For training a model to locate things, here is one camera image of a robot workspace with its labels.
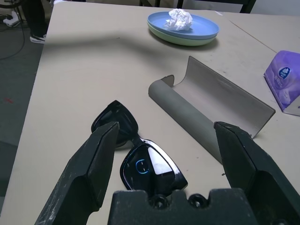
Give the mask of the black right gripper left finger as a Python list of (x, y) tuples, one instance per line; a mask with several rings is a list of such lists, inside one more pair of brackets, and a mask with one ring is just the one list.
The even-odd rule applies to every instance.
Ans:
[(119, 123), (98, 127), (69, 159), (37, 225), (85, 225), (102, 207), (113, 167)]

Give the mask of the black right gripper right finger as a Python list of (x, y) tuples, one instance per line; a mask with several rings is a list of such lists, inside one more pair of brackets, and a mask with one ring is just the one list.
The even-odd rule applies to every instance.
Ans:
[(300, 196), (272, 157), (238, 126), (219, 121), (214, 129), (228, 182), (244, 191), (257, 222), (298, 225)]

